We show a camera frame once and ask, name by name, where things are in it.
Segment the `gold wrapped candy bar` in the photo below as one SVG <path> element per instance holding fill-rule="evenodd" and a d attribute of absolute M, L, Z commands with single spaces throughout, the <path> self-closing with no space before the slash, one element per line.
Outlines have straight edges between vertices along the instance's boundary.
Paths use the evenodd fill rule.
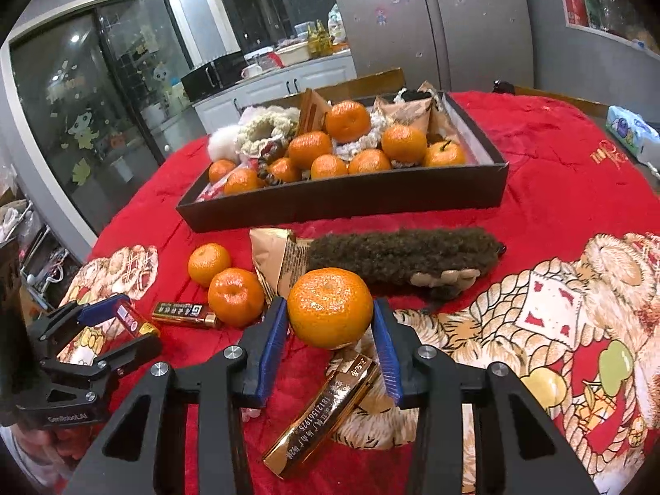
<path fill-rule="evenodd" d="M 338 428 L 374 384 L 378 365 L 352 350 L 325 380 L 304 412 L 263 456 L 263 463 L 280 478 L 307 460 Z"/>

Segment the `mandarin orange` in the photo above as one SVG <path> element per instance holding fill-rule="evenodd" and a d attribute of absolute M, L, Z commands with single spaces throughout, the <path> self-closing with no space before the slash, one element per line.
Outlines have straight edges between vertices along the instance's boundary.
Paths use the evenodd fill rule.
<path fill-rule="evenodd" d="M 355 158 L 349 163 L 349 175 L 359 173 L 375 173 L 378 171 L 388 171 L 392 169 L 392 164 L 387 155 L 380 149 L 366 149 L 355 155 Z"/>
<path fill-rule="evenodd" d="M 311 169 L 319 156 L 332 153 L 332 141 L 325 132 L 307 132 L 294 138 L 288 147 L 289 158 L 301 170 Z"/>
<path fill-rule="evenodd" d="M 442 167 L 445 165 L 463 165 L 465 153 L 463 148 L 454 141 L 439 141 L 433 143 L 424 155 L 424 167 Z"/>
<path fill-rule="evenodd" d="M 319 156 L 311 165 L 311 179 L 329 179 L 330 177 L 340 177 L 348 175 L 344 161 L 333 154 L 323 154 Z"/>
<path fill-rule="evenodd" d="M 302 173 L 293 164 L 291 158 L 275 160 L 269 167 L 269 173 L 282 182 L 298 182 L 302 180 Z"/>
<path fill-rule="evenodd" d="M 231 160 L 214 161 L 209 168 L 209 182 L 215 184 L 227 173 L 236 169 L 236 164 Z"/>
<path fill-rule="evenodd" d="M 232 327 L 254 322 L 263 310 L 265 295 L 256 274 L 227 268 L 209 286 L 209 307 L 218 320 Z"/>
<path fill-rule="evenodd" d="M 293 285 L 286 306 L 298 339 L 329 350 L 360 339 L 374 314 L 367 285 L 340 268 L 307 272 Z"/>
<path fill-rule="evenodd" d="M 369 133 L 371 117 L 359 102 L 344 100 L 325 115 L 325 130 L 337 143 L 350 143 Z"/>
<path fill-rule="evenodd" d="M 241 167 L 234 170 L 227 178 L 224 185 L 224 194 L 233 195 L 244 191 L 257 190 L 264 186 L 264 181 L 257 176 L 255 170 L 251 170 L 249 167 Z"/>
<path fill-rule="evenodd" d="M 232 265 L 232 258 L 219 243 L 198 247 L 188 259 L 188 275 L 197 284 L 208 288 L 213 277 Z"/>
<path fill-rule="evenodd" d="M 403 163 L 418 163 L 427 153 L 427 137 L 413 127 L 392 125 L 381 139 L 383 152 L 391 160 Z"/>

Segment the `tissue box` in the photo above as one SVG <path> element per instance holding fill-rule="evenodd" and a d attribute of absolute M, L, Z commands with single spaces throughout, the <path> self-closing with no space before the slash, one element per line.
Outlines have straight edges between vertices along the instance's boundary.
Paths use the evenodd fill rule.
<path fill-rule="evenodd" d="M 643 118 L 627 109 L 610 106 L 605 127 L 641 163 L 660 167 L 660 136 Z"/>

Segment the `brown packaging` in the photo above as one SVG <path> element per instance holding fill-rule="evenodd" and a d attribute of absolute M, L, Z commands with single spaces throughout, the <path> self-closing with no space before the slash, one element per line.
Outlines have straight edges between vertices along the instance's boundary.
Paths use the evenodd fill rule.
<path fill-rule="evenodd" d="M 435 143 L 445 139 L 456 141 L 457 138 L 455 137 L 457 137 L 457 130 L 454 125 L 451 124 L 447 112 L 442 108 L 442 103 L 440 102 L 440 97 L 438 96 L 438 91 L 435 87 L 428 82 L 424 82 L 420 85 L 418 91 L 431 93 L 434 100 L 428 121 L 428 142 Z"/>
<path fill-rule="evenodd" d="M 216 327 L 217 318 L 202 304 L 179 304 L 158 302 L 151 316 L 155 322 L 182 325 L 186 327 Z"/>
<path fill-rule="evenodd" d="M 378 365 L 354 350 L 345 350 L 338 369 L 325 380 L 303 413 L 263 456 L 263 463 L 280 478 L 306 461 L 351 413 L 369 391 Z"/>
<path fill-rule="evenodd" d="M 433 99 L 431 98 L 390 104 L 384 98 L 376 97 L 374 109 L 378 110 L 387 119 L 387 126 L 406 125 L 407 127 L 416 128 L 426 135 L 432 104 Z"/>
<path fill-rule="evenodd" d="M 291 287 L 307 271 L 311 239 L 296 239 L 287 229 L 250 229 L 252 261 L 270 304 L 273 297 L 288 297 Z"/>

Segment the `wooden chair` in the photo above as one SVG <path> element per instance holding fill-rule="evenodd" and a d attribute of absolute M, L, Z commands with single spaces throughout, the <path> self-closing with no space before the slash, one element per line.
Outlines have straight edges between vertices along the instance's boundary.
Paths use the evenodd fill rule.
<path fill-rule="evenodd" d="M 342 82 L 341 84 L 321 87 L 317 89 L 316 92 L 326 100 L 334 103 L 348 99 L 396 93 L 401 88 L 405 87 L 405 85 L 406 80 L 403 76 L 403 71 L 400 68 L 393 68 L 391 71 L 378 72 L 377 74 L 362 76 L 361 78 Z M 304 93 L 289 95 L 283 98 L 269 100 L 268 102 L 263 102 L 258 105 L 264 107 L 281 106 L 283 108 L 299 108 L 303 94 Z"/>
<path fill-rule="evenodd" d="M 555 100 L 563 100 L 564 102 L 568 102 L 569 104 L 575 106 L 585 115 L 603 119 L 607 117 L 607 109 L 609 108 L 607 104 L 601 104 L 600 102 L 592 102 L 591 100 L 585 100 L 582 98 L 569 97 L 567 95 L 560 95 L 559 93 L 550 93 L 548 91 L 533 89 L 531 87 L 520 87 L 519 85 L 513 85 L 502 80 L 497 80 L 494 83 L 493 93 L 530 95 L 533 97 L 548 97 L 554 98 Z"/>

